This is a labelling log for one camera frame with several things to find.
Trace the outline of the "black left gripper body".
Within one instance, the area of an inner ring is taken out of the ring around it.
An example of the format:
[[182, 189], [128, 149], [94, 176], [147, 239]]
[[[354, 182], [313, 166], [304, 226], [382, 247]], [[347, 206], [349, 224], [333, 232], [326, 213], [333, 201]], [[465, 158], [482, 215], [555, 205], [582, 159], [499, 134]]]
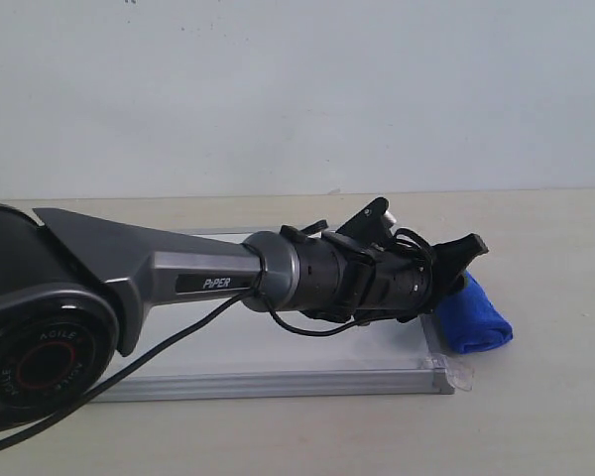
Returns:
[[408, 322], [427, 308], [436, 253], [415, 232], [395, 232], [375, 259], [366, 291], [366, 320]]

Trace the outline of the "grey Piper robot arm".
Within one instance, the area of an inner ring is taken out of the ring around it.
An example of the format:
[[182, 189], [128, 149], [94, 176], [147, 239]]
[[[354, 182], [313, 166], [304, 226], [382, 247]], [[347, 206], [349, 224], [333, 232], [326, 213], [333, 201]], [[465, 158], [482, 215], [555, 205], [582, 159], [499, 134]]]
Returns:
[[0, 204], [0, 430], [67, 408], [160, 305], [229, 298], [314, 320], [409, 321], [461, 291], [476, 234], [429, 244], [377, 198], [336, 230], [258, 231], [240, 243], [59, 208]]

